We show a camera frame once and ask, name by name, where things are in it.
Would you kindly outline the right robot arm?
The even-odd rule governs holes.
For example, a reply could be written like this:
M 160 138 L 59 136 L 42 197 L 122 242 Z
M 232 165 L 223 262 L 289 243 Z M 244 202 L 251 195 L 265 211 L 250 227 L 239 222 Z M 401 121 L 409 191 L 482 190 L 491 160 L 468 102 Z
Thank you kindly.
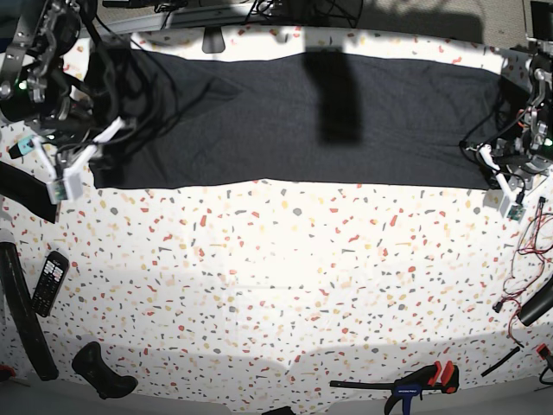
M 142 178 L 158 185 L 168 168 L 156 143 L 179 109 L 166 59 L 131 37 L 106 41 L 94 1 L 27 1 L 1 65 L 1 119 L 32 131 L 10 149 L 36 154 L 53 204 L 78 199 L 91 164 L 107 187 Z

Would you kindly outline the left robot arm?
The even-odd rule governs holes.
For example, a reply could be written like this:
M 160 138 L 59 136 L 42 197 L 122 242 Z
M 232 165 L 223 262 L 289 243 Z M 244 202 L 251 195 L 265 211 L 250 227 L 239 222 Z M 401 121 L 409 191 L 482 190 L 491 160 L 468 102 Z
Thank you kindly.
M 531 57 L 530 97 L 515 118 L 483 142 L 460 141 L 461 152 L 489 174 L 498 188 L 493 205 L 509 220 L 521 221 L 525 197 L 537 189 L 537 176 L 552 172 L 552 2 L 524 1 L 526 39 L 537 50 Z

